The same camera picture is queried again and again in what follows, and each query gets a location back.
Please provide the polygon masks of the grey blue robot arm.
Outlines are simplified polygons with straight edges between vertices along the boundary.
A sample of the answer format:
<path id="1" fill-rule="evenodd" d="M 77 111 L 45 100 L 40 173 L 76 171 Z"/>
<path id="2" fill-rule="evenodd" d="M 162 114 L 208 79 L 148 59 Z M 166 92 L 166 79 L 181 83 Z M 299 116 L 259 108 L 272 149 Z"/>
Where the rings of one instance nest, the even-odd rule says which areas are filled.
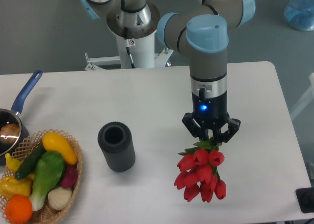
<path id="1" fill-rule="evenodd" d="M 121 67 L 152 68 L 157 65 L 155 42 L 189 61 L 193 111 L 183 124 L 192 136 L 228 142 L 240 121 L 227 111 L 228 29 L 249 21 L 254 0 L 199 0 L 201 6 L 188 14 L 167 13 L 148 0 L 81 0 L 92 18 L 104 17 L 115 35 Z"/>

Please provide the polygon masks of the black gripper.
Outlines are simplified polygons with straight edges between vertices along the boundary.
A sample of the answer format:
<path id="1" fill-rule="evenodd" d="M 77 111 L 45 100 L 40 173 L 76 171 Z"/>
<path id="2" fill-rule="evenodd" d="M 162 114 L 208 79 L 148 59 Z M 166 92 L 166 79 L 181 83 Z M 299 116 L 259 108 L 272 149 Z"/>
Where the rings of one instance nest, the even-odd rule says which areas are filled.
<path id="1" fill-rule="evenodd" d="M 193 112 L 185 113 L 182 123 L 194 138 L 208 140 L 208 129 L 210 129 L 213 131 L 216 143 L 227 143 L 239 131 L 241 121 L 234 118 L 227 119 L 227 99 L 227 91 L 204 101 L 200 101 L 199 96 L 192 93 Z M 228 129 L 222 133 L 221 128 L 226 123 Z"/>

